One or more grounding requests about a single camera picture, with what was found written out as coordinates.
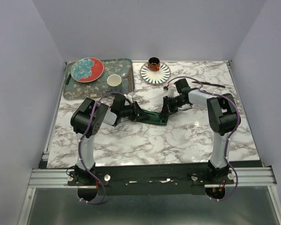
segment black and white plate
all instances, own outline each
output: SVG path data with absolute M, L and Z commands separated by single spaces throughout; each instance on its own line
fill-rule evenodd
M 159 71 L 152 71 L 149 69 L 148 64 L 145 63 L 140 68 L 141 77 L 151 84 L 162 84 L 170 78 L 170 68 L 167 64 L 161 62 Z

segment screw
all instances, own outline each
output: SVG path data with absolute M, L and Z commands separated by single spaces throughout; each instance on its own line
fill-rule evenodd
M 68 177 L 67 177 L 67 181 L 72 181 L 72 180 L 74 180 L 73 177 L 71 177 L 71 176 L 68 176 Z
M 195 177 L 195 176 L 192 176 L 192 180 L 193 180 L 193 181 L 196 181 L 196 180 L 198 180 L 198 178 Z
M 109 174 L 105 175 L 104 176 L 104 180 L 107 182 L 107 181 L 110 181 L 111 177 Z
M 229 180 L 233 180 L 234 179 L 234 176 L 231 173 L 229 173 L 227 177 L 228 177 Z

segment white marble surface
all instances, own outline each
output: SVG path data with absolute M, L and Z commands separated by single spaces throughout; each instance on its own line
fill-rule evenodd
M 225 62 L 169 62 L 171 78 L 184 75 L 200 81 L 225 85 L 226 88 L 204 86 L 214 93 L 232 93 L 241 114 L 241 125 L 232 136 L 229 159 L 258 160 L 258 153 L 240 106 L 236 90 Z M 140 74 L 143 63 L 134 63 L 134 100 L 142 109 L 160 112 L 163 86 L 145 83 Z M 48 168 L 65 168 L 77 160 L 77 140 L 70 119 L 82 100 L 62 97 L 50 147 Z M 94 156 L 97 166 L 151 165 L 207 162 L 211 156 L 213 131 L 209 127 L 207 109 L 198 105 L 169 117 L 165 127 L 126 121 L 117 127 L 103 124 L 95 137 Z

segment cup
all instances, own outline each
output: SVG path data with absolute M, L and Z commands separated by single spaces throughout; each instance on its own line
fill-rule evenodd
M 111 91 L 122 91 L 122 78 L 117 74 L 112 74 L 107 78 L 107 84 Z
M 158 71 L 160 67 L 160 60 L 156 57 L 150 58 L 148 61 L 148 67 L 153 71 Z

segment wire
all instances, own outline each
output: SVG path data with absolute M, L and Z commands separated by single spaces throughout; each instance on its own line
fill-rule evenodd
M 87 166 L 86 166 L 86 164 L 85 164 L 85 162 L 84 162 L 84 160 L 83 160 L 82 154 L 81 154 L 81 144 L 82 144 L 82 140 L 84 139 L 85 135 L 88 133 L 88 131 L 89 131 L 89 129 L 90 129 L 90 126 L 91 126 L 92 121 L 93 121 L 93 117 L 94 117 L 94 113 L 95 113 L 95 109 L 96 109 L 97 104 L 100 103 L 103 98 L 105 98 L 105 97 L 107 97 L 107 96 L 109 96 L 109 95 L 111 95 L 111 94 L 121 94 L 121 95 L 122 95 L 122 93 L 116 92 L 116 91 L 114 91 L 114 92 L 109 92 L 109 93 L 103 95 L 98 101 L 95 101 L 95 103 L 94 103 L 94 105 L 93 105 L 92 112 L 91 112 L 91 114 L 90 114 L 89 124 L 88 124 L 88 126 L 87 126 L 85 132 L 83 133 L 83 135 L 81 136 L 81 138 L 80 138 L 80 140 L 79 140 L 79 142 L 78 142 L 78 156 L 79 156 L 79 159 L 80 159 L 80 161 L 81 161 L 81 164 L 83 165 L 84 169 L 85 169 L 93 178 L 95 178 L 95 179 L 98 181 L 98 183 L 102 186 L 102 189 L 103 189 L 103 192 L 104 192 L 104 195 L 103 195 L 102 199 L 101 199 L 100 201 L 98 201 L 98 202 L 89 202 L 89 201 L 85 201 L 85 200 L 82 199 L 82 198 L 80 199 L 80 201 L 85 202 L 85 203 L 87 203 L 87 204 L 92 204 L 92 205 L 94 205 L 94 204 L 101 204 L 101 203 L 104 201 L 104 199 L 105 199 L 105 197 L 106 197 L 106 189 L 105 189 L 105 187 L 104 187 L 104 184 L 100 181 L 100 179 L 97 178 L 97 177 L 89 170 L 89 168 L 87 168 Z
M 228 161 L 228 157 L 227 157 L 227 151 L 228 151 L 228 144 L 229 144 L 229 140 L 231 138 L 231 136 L 234 134 L 234 132 L 237 130 L 239 124 L 240 124 L 240 114 L 239 114 L 239 111 L 238 111 L 238 108 L 236 106 L 236 104 L 228 97 L 224 96 L 224 95 L 220 95 L 220 94 L 214 94 L 214 93 L 210 93 L 208 91 L 205 91 L 205 90 L 201 90 L 201 88 L 203 88 L 203 84 L 198 81 L 197 79 L 195 78 L 192 78 L 192 77 L 188 77 L 188 76 L 178 76 L 178 77 L 175 77 L 173 79 L 171 79 L 169 82 L 168 82 L 168 85 L 170 82 L 172 82 L 173 80 L 176 80 L 176 79 L 179 79 L 179 78 L 187 78 L 187 79 L 191 79 L 191 80 L 194 80 L 194 81 L 197 81 L 198 84 L 200 84 L 200 87 L 199 87 L 199 91 L 202 92 L 202 93 L 205 93 L 205 94 L 208 94 L 208 95 L 212 95 L 212 96 L 218 96 L 218 97 L 221 97 L 223 99 L 226 99 L 228 102 L 230 102 L 232 104 L 232 106 L 235 108 L 235 111 L 236 111 L 236 115 L 237 115 L 237 122 L 236 122 L 236 125 L 234 127 L 234 129 L 230 132 L 230 134 L 227 136 L 227 139 L 226 139 L 226 143 L 225 143 L 225 148 L 224 148 L 224 160 L 225 162 L 227 163 L 227 165 L 230 166 L 230 168 L 233 170 L 233 172 L 235 173 L 235 177 L 236 177 L 236 182 L 235 182 L 235 186 L 232 190 L 232 192 L 228 195 L 228 196 L 225 196 L 224 198 L 222 199 L 217 199 L 217 201 L 224 201 L 224 200 L 227 200 L 229 199 L 235 192 L 236 192 L 236 189 L 237 189 L 237 186 L 238 186 L 238 174 L 236 172 L 236 169 L 231 165 L 231 163 Z
M 70 166 L 69 168 L 67 168 L 67 170 L 66 170 L 66 175 L 68 175 L 68 176 L 74 178 L 71 174 L 67 173 L 68 170 L 74 169 L 74 167 L 75 167 L 75 166 L 73 165 L 73 166 Z
M 220 187 L 220 189 L 224 189 L 225 188 L 225 186 L 226 186 L 226 181 L 225 181 L 225 179 L 223 178 L 223 180 L 222 180 L 222 183 L 223 183 L 223 185 Z
M 178 109 L 179 111 L 187 111 L 187 110 L 189 110 L 189 109 L 192 109 L 192 106 L 190 106 L 189 108 L 187 108 L 187 109 Z

